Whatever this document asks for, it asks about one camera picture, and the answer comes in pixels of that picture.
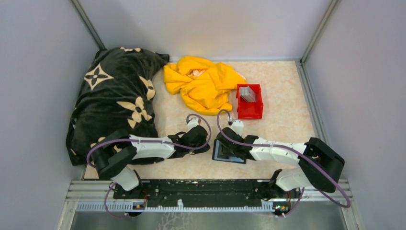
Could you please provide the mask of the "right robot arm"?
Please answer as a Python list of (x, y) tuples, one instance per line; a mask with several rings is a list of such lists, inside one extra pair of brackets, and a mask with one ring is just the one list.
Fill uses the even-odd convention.
[(242, 137), (226, 127), (218, 133), (215, 143), (220, 161), (275, 161), (291, 165), (291, 169), (277, 170), (272, 176), (270, 193), (274, 197), (308, 186), (333, 193), (345, 165), (338, 153), (315, 137), (305, 143), (274, 142), (254, 135)]

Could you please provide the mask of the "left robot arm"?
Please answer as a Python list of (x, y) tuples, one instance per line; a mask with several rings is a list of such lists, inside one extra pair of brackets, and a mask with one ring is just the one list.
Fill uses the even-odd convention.
[(96, 169), (99, 179), (110, 179), (131, 198), (138, 198), (144, 186), (138, 173), (128, 167), (132, 161), (175, 159), (191, 152), (202, 153), (209, 150), (211, 136), (212, 131), (201, 125), (164, 138), (138, 137), (119, 129), (92, 147), (86, 161)]

